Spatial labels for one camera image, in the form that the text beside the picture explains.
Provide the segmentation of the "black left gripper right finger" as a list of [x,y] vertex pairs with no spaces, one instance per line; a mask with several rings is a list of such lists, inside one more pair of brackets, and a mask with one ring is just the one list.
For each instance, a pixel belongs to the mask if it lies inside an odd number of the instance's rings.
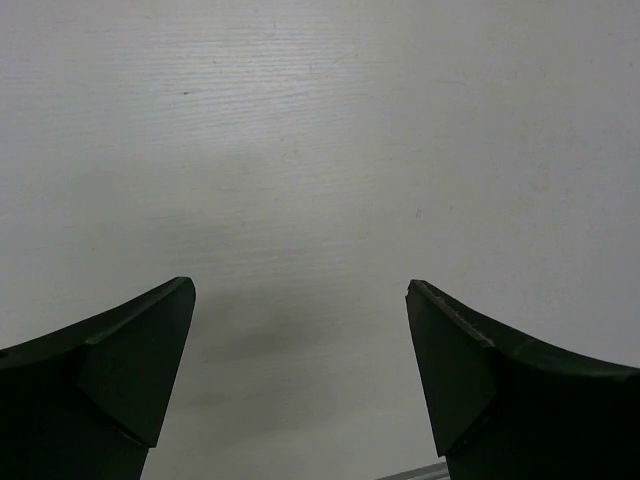
[[454,479],[635,479],[639,371],[518,331],[423,280],[406,307],[437,454]]

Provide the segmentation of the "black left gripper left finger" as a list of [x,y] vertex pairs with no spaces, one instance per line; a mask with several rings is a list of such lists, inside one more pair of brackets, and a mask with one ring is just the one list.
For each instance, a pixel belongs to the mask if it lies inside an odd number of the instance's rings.
[[138,479],[156,447],[195,307],[176,277],[1,351],[4,479]]

